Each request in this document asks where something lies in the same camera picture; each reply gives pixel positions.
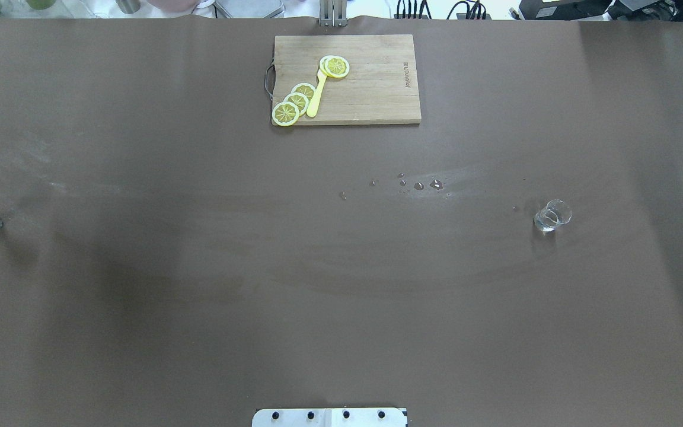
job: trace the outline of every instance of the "white bracket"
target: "white bracket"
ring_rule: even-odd
[[[318,23],[321,27],[346,27],[347,0],[320,0]]]
[[[252,427],[407,427],[405,408],[258,410]]]

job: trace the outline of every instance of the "gray tabletop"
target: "gray tabletop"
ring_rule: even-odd
[[[0,22],[0,425],[683,425],[683,24],[315,25]],[[271,126],[324,33],[414,34],[423,122]]]

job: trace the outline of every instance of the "table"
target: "table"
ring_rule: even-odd
[[[683,24],[315,21],[0,20],[0,425],[683,425]],[[271,126],[330,33],[423,122]]]

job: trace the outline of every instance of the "yellow utensil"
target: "yellow utensil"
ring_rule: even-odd
[[[318,107],[320,106],[320,94],[323,92],[323,86],[325,86],[325,79],[328,76],[325,75],[321,68],[318,68],[318,86],[315,87],[315,94],[312,95],[312,100],[309,101],[309,106],[307,107],[307,116],[315,117],[318,114]]]

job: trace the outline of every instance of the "cutting board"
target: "cutting board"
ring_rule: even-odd
[[[328,78],[317,116],[302,116],[295,126],[420,123],[411,34],[276,36],[273,106],[297,83],[317,86],[318,62],[326,55],[345,57],[349,74]]]

